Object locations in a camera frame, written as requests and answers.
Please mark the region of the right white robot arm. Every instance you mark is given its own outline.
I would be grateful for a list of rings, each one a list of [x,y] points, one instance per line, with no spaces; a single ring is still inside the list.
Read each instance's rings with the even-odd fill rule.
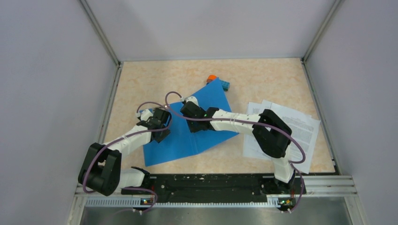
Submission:
[[[198,131],[231,131],[255,138],[263,153],[274,165],[275,187],[281,193],[294,188],[294,169],[289,162],[287,148],[292,142],[292,130],[272,110],[260,114],[227,112],[220,108],[199,107],[193,101],[184,101],[180,113],[192,133]]]

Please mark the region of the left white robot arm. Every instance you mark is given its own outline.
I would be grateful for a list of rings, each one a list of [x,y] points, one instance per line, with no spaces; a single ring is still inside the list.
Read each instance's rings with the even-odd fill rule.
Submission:
[[[170,134],[172,116],[163,108],[154,108],[138,113],[138,119],[130,131],[115,140],[89,146],[78,176],[85,193],[109,196],[124,187],[133,187],[140,194],[149,191],[151,182],[145,172],[135,168],[122,172],[122,160],[137,148],[163,141]]]

